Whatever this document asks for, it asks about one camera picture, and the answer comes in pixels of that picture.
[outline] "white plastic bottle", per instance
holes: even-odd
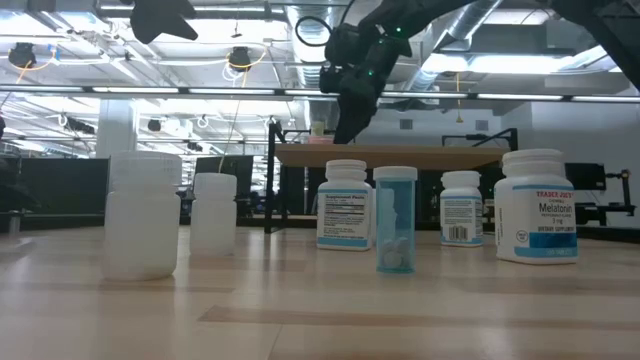
[[[170,276],[178,256],[182,179],[179,156],[126,152],[111,157],[103,276],[151,280]]]
[[[480,174],[453,171],[442,176],[445,190],[440,194],[440,242],[444,246],[482,246],[482,194]]]
[[[318,188],[317,246],[319,249],[367,251],[371,249],[373,190],[365,182],[366,163],[340,161],[337,168],[335,162],[327,164],[329,181]]]
[[[549,149],[504,155],[507,178],[495,187],[499,259],[525,264],[578,261],[574,188],[562,157]]]
[[[225,174],[196,175],[191,211],[191,255],[233,254],[236,237],[238,179]]]

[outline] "translucent blue vial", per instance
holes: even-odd
[[[377,168],[377,270],[383,273],[414,273],[416,244],[416,181],[418,169],[404,166]]]

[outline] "wooden table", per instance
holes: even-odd
[[[412,166],[420,170],[473,170],[502,159],[508,150],[479,147],[278,144],[276,157],[285,166],[324,168],[327,161],[365,161],[370,169]]]
[[[527,266],[420,233],[406,276],[318,251],[314,230],[239,229],[235,257],[190,258],[183,228],[172,278],[112,283],[101,228],[21,236],[0,250],[2,360],[640,359],[636,245]]]

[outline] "barcode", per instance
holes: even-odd
[[[467,228],[463,226],[453,226],[449,228],[449,240],[459,241],[467,240],[469,238],[467,234]]]

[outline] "robotic arm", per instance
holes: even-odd
[[[340,94],[340,120],[334,143],[347,144],[369,126],[399,56],[411,56],[408,40],[438,17],[473,1],[384,0],[357,27],[341,24],[333,30],[325,48],[330,65],[320,73],[320,90]],[[631,33],[638,33],[640,14],[635,14],[632,25],[625,22],[624,26],[612,23],[616,16],[610,15],[624,11],[625,0],[546,0],[544,3],[590,31],[640,89],[640,48],[629,37]]]

